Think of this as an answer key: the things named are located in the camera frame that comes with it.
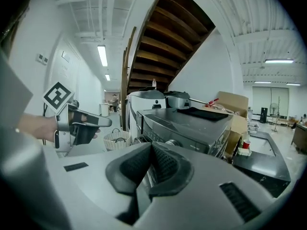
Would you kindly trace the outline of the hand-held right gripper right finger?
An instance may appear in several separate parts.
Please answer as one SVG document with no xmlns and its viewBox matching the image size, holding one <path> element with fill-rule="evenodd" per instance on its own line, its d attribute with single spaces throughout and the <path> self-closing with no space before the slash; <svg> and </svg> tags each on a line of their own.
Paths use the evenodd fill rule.
<svg viewBox="0 0 307 230">
<path fill-rule="evenodd" d="M 164 143 L 152 143 L 149 197 L 177 195 L 189 184 L 193 174 L 194 167 L 187 158 L 167 148 Z"/>
</svg>

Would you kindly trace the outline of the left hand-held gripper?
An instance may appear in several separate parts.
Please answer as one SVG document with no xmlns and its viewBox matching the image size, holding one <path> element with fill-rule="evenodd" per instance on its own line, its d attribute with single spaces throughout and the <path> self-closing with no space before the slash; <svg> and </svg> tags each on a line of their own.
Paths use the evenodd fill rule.
<svg viewBox="0 0 307 230">
<path fill-rule="evenodd" d="M 55 113 L 57 129 L 54 133 L 56 152 L 70 152 L 72 147 L 89 144 L 101 127 L 110 127 L 112 120 L 79 109 L 74 92 L 55 83 L 43 94 L 43 102 Z"/>
</svg>

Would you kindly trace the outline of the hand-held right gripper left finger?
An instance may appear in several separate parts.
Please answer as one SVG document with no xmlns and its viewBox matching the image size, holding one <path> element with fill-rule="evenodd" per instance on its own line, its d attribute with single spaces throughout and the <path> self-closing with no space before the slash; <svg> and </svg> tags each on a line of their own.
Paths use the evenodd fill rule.
<svg viewBox="0 0 307 230">
<path fill-rule="evenodd" d="M 151 166 L 151 143 L 139 143 L 137 148 L 112 160 L 106 167 L 106 178 L 116 192 L 133 196 Z"/>
</svg>

